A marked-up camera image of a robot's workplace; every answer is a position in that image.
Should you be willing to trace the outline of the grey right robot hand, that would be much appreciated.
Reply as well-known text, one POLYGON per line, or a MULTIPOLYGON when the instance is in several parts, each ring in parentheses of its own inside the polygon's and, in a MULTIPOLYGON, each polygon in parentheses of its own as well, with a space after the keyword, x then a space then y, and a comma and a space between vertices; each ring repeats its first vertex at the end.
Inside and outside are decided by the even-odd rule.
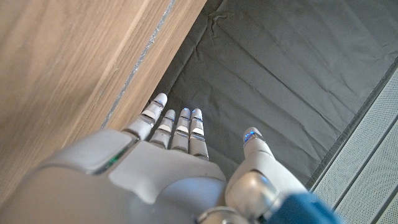
POLYGON ((256 128, 227 179, 209 160, 201 110, 166 103, 161 93, 122 131, 102 129, 41 162, 1 205, 1 222, 257 223, 306 192, 256 128))

